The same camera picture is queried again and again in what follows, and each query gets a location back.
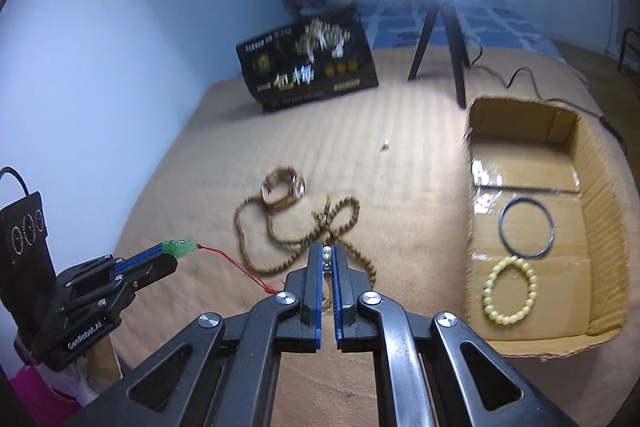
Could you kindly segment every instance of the pink cloth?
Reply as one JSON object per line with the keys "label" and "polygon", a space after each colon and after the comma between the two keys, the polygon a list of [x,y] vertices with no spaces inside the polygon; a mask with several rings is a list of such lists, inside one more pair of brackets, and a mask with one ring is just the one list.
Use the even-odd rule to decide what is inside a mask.
{"label": "pink cloth", "polygon": [[11,380],[15,394],[39,427],[62,427],[82,406],[52,390],[33,365],[24,366]]}

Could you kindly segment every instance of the power cord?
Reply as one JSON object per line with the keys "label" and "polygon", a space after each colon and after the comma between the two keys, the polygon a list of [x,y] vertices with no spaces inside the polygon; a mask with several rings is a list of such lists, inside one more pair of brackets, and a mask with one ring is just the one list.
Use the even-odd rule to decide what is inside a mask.
{"label": "power cord", "polygon": [[[471,67],[473,67],[475,65],[475,63],[480,59],[480,57],[482,57],[482,53],[484,52],[484,47],[482,46],[482,41],[476,37],[475,35],[468,35],[465,34],[465,39],[471,39],[473,40],[476,44],[478,44],[479,48],[480,48],[480,52],[478,54],[478,56],[476,58],[474,58],[474,60],[471,62]],[[573,107],[574,109],[577,109],[585,114],[588,114],[594,118],[597,118],[598,121],[600,122],[601,126],[603,126],[607,131],[609,131],[613,137],[618,141],[618,143],[620,144],[620,149],[622,149],[622,152],[625,154],[626,156],[626,152],[627,152],[627,147],[626,147],[626,143],[625,143],[625,139],[622,137],[622,134],[620,134],[620,131],[618,131],[613,124],[607,120],[605,118],[605,116],[603,114],[597,114],[596,112],[593,112],[589,109],[586,109],[580,105],[577,105],[574,102],[571,102],[570,100],[565,100],[564,98],[545,98],[544,96],[542,96],[540,94],[540,90],[538,89],[538,84],[536,83],[536,77],[533,74],[533,71],[531,71],[531,68],[527,68],[526,66],[523,66],[521,68],[518,68],[517,70],[515,70],[515,72],[511,75],[511,78],[509,79],[509,82],[505,82],[504,78],[502,77],[502,75],[500,73],[498,73],[497,71],[492,70],[492,68],[485,66],[483,64],[478,64],[476,66],[476,68],[478,68],[479,70],[484,70],[487,71],[489,74],[492,74],[493,76],[495,76],[498,80],[500,80],[500,83],[504,86],[505,89],[509,89],[511,86],[513,86],[513,81],[515,80],[516,76],[518,73],[520,73],[521,71],[525,71],[526,73],[529,74],[529,79],[531,80],[531,86],[533,87],[533,91],[536,93],[536,97],[539,100],[542,100],[543,102],[560,102],[560,103],[564,103],[565,105],[568,105],[569,107]]]}

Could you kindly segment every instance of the black box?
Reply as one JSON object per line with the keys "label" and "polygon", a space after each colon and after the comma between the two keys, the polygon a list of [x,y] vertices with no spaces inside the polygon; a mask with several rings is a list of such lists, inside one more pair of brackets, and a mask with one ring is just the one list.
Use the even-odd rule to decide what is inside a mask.
{"label": "black box", "polygon": [[306,17],[236,46],[249,92],[264,110],[377,87],[353,6]]}

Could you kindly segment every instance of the beige blanket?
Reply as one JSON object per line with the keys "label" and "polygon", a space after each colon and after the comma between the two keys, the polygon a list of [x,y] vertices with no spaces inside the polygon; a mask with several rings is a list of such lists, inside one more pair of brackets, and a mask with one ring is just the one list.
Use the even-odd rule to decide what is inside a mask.
{"label": "beige blanket", "polygon": [[[128,257],[165,239],[195,239],[239,259],[232,226],[236,206],[257,193],[277,165],[296,166],[306,195],[274,218],[276,232],[298,237],[314,224],[324,198],[356,196],[360,220],[347,238],[372,258],[376,289],[408,311],[464,314],[467,236],[465,111],[455,102],[446,48],[429,48],[418,79],[407,83],[414,49],[374,54],[380,80],[369,89],[275,114],[263,114],[241,79],[214,84],[140,195],[116,254]],[[543,96],[561,96],[597,110],[569,67],[541,55],[488,49],[481,63],[509,78],[529,66]],[[467,100],[505,93],[481,70],[466,75]],[[526,75],[511,89],[533,96]],[[631,243],[631,308],[622,333],[604,346],[566,359],[513,360],[580,425],[605,426],[640,375],[640,204],[617,143],[606,137],[616,190]],[[385,139],[388,150],[381,150]],[[349,218],[348,211],[340,220]],[[256,208],[242,215],[247,247],[257,264],[276,264],[282,252],[266,240]],[[303,266],[299,261],[294,268]],[[270,282],[282,286],[282,277]],[[207,251],[180,261],[175,274],[140,291],[113,334],[117,352],[132,365],[202,311],[234,315],[265,293],[237,268]],[[273,412],[274,426],[377,424],[370,355],[335,350],[333,317],[325,313],[322,350],[284,354]]]}

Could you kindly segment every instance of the cardboard box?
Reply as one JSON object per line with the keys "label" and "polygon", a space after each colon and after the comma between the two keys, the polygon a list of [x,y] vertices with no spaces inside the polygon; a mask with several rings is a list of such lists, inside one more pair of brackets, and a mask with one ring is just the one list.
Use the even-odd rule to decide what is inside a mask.
{"label": "cardboard box", "polygon": [[[516,98],[478,98],[468,110],[470,220],[466,318],[509,356],[570,355],[611,340],[628,307],[628,245],[607,158],[590,124],[565,108]],[[510,252],[498,235],[498,214],[515,196],[531,196],[551,215],[551,250],[528,261],[538,277],[529,315],[497,325],[483,310],[487,276]],[[522,253],[548,241],[544,212],[513,205],[504,216],[507,240]],[[519,311],[527,282],[514,267],[494,287],[500,314]]]}
{"label": "cardboard box", "polygon": [[355,8],[300,19],[236,46],[242,76],[264,110],[378,86]]}

